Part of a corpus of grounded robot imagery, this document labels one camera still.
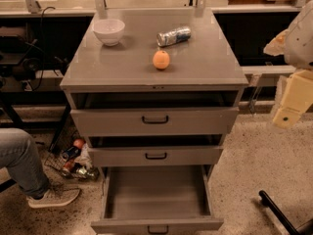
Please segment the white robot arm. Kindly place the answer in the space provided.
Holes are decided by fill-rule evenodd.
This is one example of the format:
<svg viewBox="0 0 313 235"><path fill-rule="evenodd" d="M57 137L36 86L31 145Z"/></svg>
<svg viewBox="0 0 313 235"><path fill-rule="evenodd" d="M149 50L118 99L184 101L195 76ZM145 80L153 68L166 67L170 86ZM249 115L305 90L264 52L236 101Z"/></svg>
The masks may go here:
<svg viewBox="0 0 313 235"><path fill-rule="evenodd" d="M289 27L263 49L270 56L283 55L295 71L277 85L273 124L290 128L313 105L313 1L308 2Z"/></svg>

